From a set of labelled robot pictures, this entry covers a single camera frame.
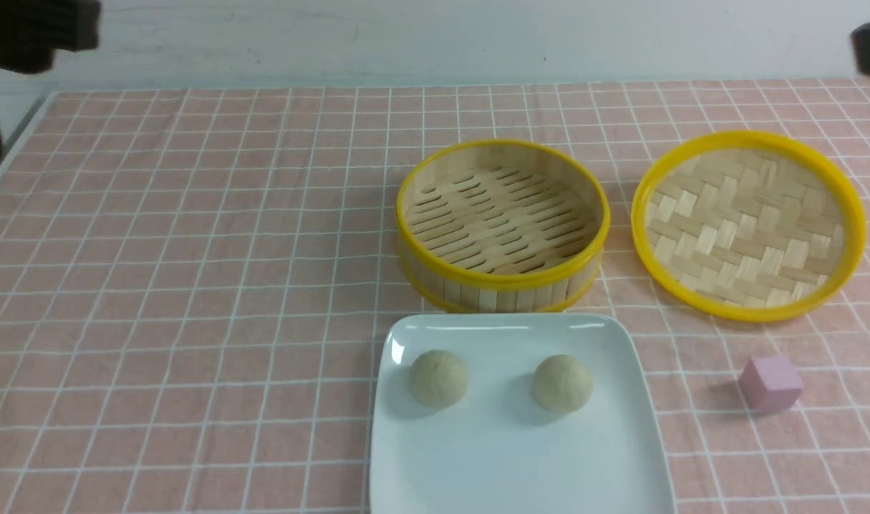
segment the dough ball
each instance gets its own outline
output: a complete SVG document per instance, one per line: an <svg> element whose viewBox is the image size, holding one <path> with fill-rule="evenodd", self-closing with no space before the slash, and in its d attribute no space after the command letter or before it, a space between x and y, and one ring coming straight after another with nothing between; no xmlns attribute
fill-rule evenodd
<svg viewBox="0 0 870 514"><path fill-rule="evenodd" d="M452 406L467 392L467 364L449 351L427 351L409 368L409 390L425 406Z"/></svg>
<svg viewBox="0 0 870 514"><path fill-rule="evenodd" d="M594 390L594 378L570 355L553 355L536 367L532 390L536 402L552 413L581 409Z"/></svg>

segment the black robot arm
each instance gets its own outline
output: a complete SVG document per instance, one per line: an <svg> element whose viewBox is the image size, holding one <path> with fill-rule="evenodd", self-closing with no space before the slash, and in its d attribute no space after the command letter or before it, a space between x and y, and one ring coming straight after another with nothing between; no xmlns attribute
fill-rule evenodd
<svg viewBox="0 0 870 514"><path fill-rule="evenodd" d="M99 17L98 0L0 0L0 69L37 75L56 50L98 48ZM3 145L0 134L0 160Z"/></svg>

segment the woven bamboo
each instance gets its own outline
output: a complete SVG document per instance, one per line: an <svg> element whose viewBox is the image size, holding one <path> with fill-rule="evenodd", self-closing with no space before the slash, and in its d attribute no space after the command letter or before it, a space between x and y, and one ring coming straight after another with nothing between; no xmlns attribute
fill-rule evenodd
<svg viewBox="0 0 870 514"><path fill-rule="evenodd" d="M654 259L690 291L729 306L810 296L844 256L844 215L797 162L751 149L695 156L668 173L644 216Z"/></svg>
<svg viewBox="0 0 870 514"><path fill-rule="evenodd" d="M556 310L583 295L601 256L599 245L585 250L609 212L572 160L501 141L433 156L406 180L396 207L410 282L449 310L471 312ZM580 266L554 273L576 258Z"/></svg>

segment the bamboo steamer lid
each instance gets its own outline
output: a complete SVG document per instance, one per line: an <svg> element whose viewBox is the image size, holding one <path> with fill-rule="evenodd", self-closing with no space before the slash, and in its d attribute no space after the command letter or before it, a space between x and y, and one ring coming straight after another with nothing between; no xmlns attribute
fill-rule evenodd
<svg viewBox="0 0 870 514"><path fill-rule="evenodd" d="M866 221L844 173L758 131L714 133L651 167L632 204L649 273L691 306L778 321L823 303L853 274Z"/></svg>

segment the white wall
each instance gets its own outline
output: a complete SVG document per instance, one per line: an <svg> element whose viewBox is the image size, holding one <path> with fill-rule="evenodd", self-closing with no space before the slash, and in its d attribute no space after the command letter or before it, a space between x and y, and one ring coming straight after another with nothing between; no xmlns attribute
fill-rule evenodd
<svg viewBox="0 0 870 514"><path fill-rule="evenodd" d="M848 76L870 0L104 0L101 49L0 92Z"/></svg>

